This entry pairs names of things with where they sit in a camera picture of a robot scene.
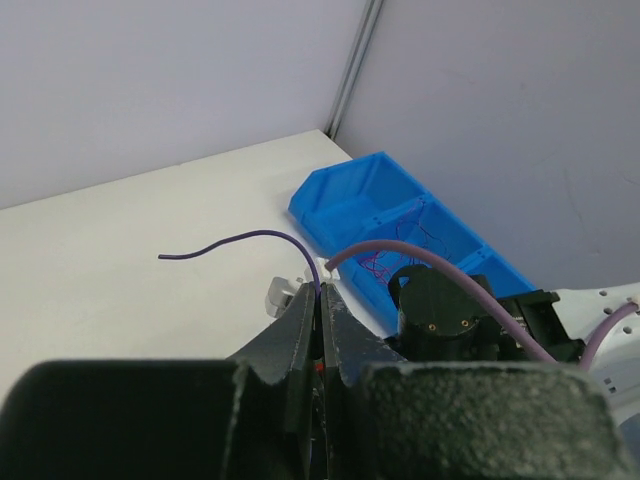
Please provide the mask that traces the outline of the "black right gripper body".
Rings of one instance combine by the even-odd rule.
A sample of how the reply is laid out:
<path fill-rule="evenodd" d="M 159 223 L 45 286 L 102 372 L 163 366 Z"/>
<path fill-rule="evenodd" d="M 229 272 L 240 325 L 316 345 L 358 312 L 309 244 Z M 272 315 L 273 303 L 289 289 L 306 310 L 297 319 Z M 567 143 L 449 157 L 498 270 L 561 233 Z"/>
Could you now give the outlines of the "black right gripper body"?
<path fill-rule="evenodd" d="M 386 339 L 409 361 L 525 361 L 524 347 L 478 302 L 426 265 L 400 268 L 388 291 L 397 310 L 398 333 Z M 542 290 L 500 298 L 516 323 L 555 360 L 576 363 L 585 349 L 572 340 L 553 309 L 556 294 Z"/>

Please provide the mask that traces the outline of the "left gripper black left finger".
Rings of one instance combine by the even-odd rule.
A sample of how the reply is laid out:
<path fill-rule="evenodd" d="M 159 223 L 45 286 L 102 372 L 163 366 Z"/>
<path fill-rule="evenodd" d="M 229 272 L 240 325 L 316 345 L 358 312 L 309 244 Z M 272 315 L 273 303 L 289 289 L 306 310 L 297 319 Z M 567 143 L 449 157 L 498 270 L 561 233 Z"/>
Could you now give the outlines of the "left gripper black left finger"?
<path fill-rule="evenodd" d="M 316 292 L 223 360 L 56 360 L 1 410 L 5 479 L 308 479 Z"/>

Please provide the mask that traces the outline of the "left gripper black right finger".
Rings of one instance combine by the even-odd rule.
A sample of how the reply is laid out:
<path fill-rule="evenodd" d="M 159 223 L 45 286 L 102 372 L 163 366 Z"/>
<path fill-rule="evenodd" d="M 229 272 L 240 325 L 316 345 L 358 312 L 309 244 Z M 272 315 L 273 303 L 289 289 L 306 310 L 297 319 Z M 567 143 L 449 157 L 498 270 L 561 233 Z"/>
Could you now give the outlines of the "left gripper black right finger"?
<path fill-rule="evenodd" d="M 631 479 L 635 462 L 595 381 L 536 362 L 407 362 L 320 300 L 332 479 Z"/>

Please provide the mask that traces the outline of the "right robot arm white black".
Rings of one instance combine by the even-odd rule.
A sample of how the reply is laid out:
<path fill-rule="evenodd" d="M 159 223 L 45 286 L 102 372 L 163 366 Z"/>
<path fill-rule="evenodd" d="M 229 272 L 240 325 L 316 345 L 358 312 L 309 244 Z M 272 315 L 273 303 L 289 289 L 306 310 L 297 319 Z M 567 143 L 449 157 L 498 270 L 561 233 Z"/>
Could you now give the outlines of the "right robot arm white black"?
<path fill-rule="evenodd" d="M 388 283 L 398 332 L 388 338 L 409 361 L 525 361 L 523 345 L 453 281 L 425 265 Z M 624 432 L 639 430 L 639 287 L 535 290 L 499 299 L 513 321 L 556 361 L 579 363 L 601 385 Z"/>

